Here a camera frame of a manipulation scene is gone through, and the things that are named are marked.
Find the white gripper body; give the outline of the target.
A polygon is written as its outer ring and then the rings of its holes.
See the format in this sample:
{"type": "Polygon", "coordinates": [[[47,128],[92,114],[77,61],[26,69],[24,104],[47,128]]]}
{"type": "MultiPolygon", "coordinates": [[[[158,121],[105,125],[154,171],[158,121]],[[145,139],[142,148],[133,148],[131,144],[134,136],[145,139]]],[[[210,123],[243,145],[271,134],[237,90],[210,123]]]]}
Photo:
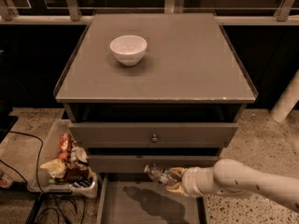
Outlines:
{"type": "Polygon", "coordinates": [[[212,168],[188,168],[182,177],[181,186],[189,197],[198,198],[211,194],[214,190],[212,168]]]}

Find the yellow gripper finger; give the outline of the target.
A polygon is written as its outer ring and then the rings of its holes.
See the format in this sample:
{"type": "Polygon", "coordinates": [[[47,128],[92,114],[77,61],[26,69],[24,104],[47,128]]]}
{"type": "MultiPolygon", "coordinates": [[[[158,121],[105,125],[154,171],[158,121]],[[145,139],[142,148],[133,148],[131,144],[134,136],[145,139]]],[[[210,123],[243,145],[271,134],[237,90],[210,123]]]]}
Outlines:
{"type": "Polygon", "coordinates": [[[167,191],[169,191],[171,193],[174,193],[174,194],[177,194],[180,196],[184,196],[184,197],[189,196],[189,194],[185,191],[185,189],[180,184],[177,184],[176,186],[173,186],[173,187],[166,186],[165,188],[167,191]]]}
{"type": "Polygon", "coordinates": [[[172,167],[170,169],[170,172],[179,176],[179,177],[183,177],[184,173],[187,171],[186,168],[183,167],[172,167]]]}

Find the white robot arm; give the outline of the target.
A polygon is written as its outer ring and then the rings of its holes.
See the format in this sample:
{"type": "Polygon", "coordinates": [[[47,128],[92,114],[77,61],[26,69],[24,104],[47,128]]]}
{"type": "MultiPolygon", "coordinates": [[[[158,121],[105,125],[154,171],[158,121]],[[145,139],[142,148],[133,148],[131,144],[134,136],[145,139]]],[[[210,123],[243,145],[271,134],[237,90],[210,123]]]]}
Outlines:
{"type": "Polygon", "coordinates": [[[254,170],[244,163],[221,159],[213,167],[171,168],[181,181],[166,187],[177,195],[200,198],[207,194],[244,198],[257,193],[299,213],[299,180],[254,170]]]}

